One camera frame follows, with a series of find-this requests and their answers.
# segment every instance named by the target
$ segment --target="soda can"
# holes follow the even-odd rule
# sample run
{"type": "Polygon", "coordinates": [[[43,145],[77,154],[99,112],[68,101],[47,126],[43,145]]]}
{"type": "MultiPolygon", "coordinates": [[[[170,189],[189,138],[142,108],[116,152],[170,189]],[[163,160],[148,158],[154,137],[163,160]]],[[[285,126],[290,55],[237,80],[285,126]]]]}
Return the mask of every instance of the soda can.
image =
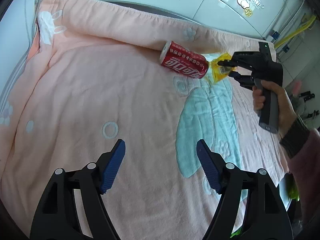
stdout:
{"type": "Polygon", "coordinates": [[[160,63],[191,78],[202,78],[209,69],[209,63],[201,54],[189,51],[174,41],[168,41],[160,55],[160,63]]]}

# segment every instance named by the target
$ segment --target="yellow snack bag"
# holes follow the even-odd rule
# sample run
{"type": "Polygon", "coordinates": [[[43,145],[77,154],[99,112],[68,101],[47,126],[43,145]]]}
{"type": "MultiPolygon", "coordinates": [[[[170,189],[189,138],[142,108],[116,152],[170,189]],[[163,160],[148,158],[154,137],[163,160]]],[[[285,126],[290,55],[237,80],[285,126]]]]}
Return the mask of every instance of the yellow snack bag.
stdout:
{"type": "Polygon", "coordinates": [[[219,66],[218,62],[225,59],[231,59],[232,57],[228,54],[222,54],[220,57],[212,60],[210,62],[210,68],[212,70],[212,78],[215,83],[219,82],[220,80],[224,79],[229,75],[229,73],[236,69],[236,67],[225,67],[219,66]]]}

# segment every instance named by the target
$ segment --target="yellow pipe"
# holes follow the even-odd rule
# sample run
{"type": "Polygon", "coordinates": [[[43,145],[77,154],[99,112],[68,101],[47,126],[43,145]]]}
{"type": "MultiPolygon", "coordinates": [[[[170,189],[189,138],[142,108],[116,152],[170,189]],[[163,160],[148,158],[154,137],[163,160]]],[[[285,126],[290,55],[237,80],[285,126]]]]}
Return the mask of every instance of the yellow pipe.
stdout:
{"type": "Polygon", "coordinates": [[[282,40],[278,41],[275,44],[275,49],[279,48],[281,45],[283,45],[284,43],[286,43],[288,40],[290,40],[291,38],[293,38],[294,36],[296,36],[297,34],[305,31],[307,28],[309,28],[311,26],[311,24],[316,20],[316,16],[313,15],[311,16],[311,18],[304,24],[302,25],[300,28],[298,28],[295,32],[291,33],[289,36],[286,36],[285,38],[283,38],[282,40]]]}

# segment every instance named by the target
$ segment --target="pink blanket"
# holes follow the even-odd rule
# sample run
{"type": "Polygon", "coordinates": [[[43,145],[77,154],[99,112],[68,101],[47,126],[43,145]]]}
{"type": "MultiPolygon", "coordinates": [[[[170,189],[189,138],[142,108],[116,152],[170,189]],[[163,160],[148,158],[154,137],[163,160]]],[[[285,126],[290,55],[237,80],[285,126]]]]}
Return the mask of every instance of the pink blanket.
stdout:
{"type": "MultiPolygon", "coordinates": [[[[159,65],[160,51],[174,40],[232,55],[258,50],[258,40],[97,0],[43,0],[39,11],[40,34],[0,118],[0,197],[12,218],[28,235],[54,170],[81,169],[122,138],[123,163],[102,197],[119,236],[201,239],[218,198],[204,194],[202,168],[190,178],[179,172],[187,96],[173,85],[179,75],[159,65]]],[[[288,170],[278,138],[258,127],[250,91],[230,82],[242,169],[264,167],[278,184],[288,170]]]]}

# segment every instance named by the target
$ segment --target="blue rubber fingertip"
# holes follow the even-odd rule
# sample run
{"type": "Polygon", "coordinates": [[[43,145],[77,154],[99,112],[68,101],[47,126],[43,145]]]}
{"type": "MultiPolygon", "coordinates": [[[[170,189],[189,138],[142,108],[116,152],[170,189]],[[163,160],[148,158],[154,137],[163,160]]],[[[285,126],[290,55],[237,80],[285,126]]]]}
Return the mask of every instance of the blue rubber fingertip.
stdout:
{"type": "Polygon", "coordinates": [[[108,189],[112,187],[115,181],[116,175],[118,173],[119,167],[122,163],[125,154],[125,143],[121,141],[113,155],[111,156],[108,165],[102,173],[102,183],[100,185],[100,190],[103,194],[106,193],[108,189]]]}
{"type": "Polygon", "coordinates": [[[196,150],[199,161],[204,170],[204,174],[207,177],[210,187],[219,192],[222,188],[220,184],[219,171],[217,167],[214,165],[212,159],[209,156],[209,153],[207,152],[206,148],[204,147],[201,141],[198,141],[196,150]]]}

